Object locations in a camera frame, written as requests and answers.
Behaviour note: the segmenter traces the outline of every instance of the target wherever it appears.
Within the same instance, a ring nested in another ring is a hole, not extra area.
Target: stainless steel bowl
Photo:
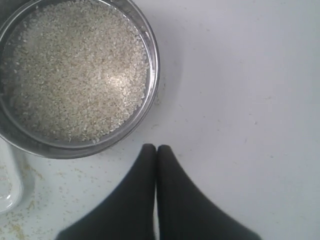
[[[2,25],[0,29],[0,60],[2,51],[13,29],[30,13],[37,8],[50,4],[64,2],[65,0],[36,0],[30,1],[19,7]],[[33,135],[24,129],[7,109],[8,101],[1,97],[0,105],[0,137],[10,144],[28,153],[54,159],[80,158],[95,153],[116,144],[129,135],[143,120],[148,113],[155,96],[159,83],[159,51],[154,33],[139,8],[130,0],[97,0],[101,3],[111,5],[120,10],[129,18],[139,30],[141,39],[147,50],[150,69],[147,73],[145,98],[141,107],[118,129],[100,138],[100,142],[55,142],[48,141],[41,136]],[[3,91],[0,72],[0,94]]]

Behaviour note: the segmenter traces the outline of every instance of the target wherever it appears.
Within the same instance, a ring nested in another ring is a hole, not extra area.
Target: white surface
[[[264,240],[319,240],[320,2],[136,3],[161,53],[156,105],[137,131],[96,156],[27,156],[26,193],[0,216],[0,239],[53,239],[151,142],[171,145],[198,187]]]
[[[21,152],[0,138],[0,214],[16,207],[23,195],[22,176],[16,161]]]

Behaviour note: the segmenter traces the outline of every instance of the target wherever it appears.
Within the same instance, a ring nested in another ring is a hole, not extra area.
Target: rice
[[[141,106],[147,53],[120,11],[95,1],[67,1],[37,8],[21,26],[16,42],[7,42],[15,45],[13,57],[4,54],[1,65],[14,66],[5,73],[13,78],[2,82],[29,131],[98,143]]]

